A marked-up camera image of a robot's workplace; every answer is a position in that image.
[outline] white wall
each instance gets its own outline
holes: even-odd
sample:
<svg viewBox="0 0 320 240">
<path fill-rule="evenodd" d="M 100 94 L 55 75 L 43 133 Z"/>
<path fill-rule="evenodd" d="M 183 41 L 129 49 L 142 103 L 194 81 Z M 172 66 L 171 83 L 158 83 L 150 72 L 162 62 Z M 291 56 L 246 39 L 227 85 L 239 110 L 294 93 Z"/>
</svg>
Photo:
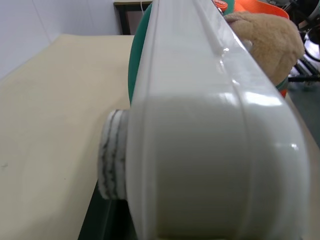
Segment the white wall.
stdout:
<svg viewBox="0 0 320 240">
<path fill-rule="evenodd" d="M 120 34 L 113 0 L 0 0 L 0 79 L 63 33 Z"/>
</svg>

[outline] orange container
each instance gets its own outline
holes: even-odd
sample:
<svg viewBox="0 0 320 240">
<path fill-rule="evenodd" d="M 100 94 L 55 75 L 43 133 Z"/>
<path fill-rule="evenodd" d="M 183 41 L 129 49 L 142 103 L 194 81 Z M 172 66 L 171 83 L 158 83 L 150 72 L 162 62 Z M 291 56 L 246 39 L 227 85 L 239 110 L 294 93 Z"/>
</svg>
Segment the orange container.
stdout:
<svg viewBox="0 0 320 240">
<path fill-rule="evenodd" d="M 248 11 L 253 14 L 273 14 L 289 19 L 288 13 L 282 8 L 258 0 L 235 0 L 234 11 Z"/>
</svg>

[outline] beige plush toy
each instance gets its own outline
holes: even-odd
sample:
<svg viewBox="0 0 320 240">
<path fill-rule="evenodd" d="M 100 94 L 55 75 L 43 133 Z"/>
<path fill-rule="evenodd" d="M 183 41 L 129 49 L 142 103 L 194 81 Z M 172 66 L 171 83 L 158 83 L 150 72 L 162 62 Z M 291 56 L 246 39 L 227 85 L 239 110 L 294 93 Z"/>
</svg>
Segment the beige plush toy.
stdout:
<svg viewBox="0 0 320 240">
<path fill-rule="evenodd" d="M 243 11 L 224 18 L 275 86 L 305 53 L 297 27 L 284 17 Z"/>
</svg>

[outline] stuffed animal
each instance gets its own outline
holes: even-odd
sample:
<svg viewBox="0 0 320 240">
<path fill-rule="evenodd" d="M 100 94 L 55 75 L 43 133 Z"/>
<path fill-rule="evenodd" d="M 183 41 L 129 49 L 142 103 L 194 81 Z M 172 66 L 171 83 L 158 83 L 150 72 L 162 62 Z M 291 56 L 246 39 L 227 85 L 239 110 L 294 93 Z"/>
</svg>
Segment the stuffed animal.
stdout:
<svg viewBox="0 0 320 240">
<path fill-rule="evenodd" d="M 242 11 L 224 19 L 277 88 L 305 53 L 297 27 L 285 17 Z"/>
</svg>

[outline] dark floor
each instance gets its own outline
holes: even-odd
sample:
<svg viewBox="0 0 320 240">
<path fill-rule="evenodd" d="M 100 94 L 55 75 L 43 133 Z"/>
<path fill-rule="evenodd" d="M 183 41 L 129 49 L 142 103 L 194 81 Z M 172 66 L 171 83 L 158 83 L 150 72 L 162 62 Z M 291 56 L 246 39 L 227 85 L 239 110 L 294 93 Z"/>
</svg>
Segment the dark floor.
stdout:
<svg viewBox="0 0 320 240">
<path fill-rule="evenodd" d="M 309 86 L 302 82 L 290 83 L 288 93 L 320 147 L 320 82 Z"/>
</svg>

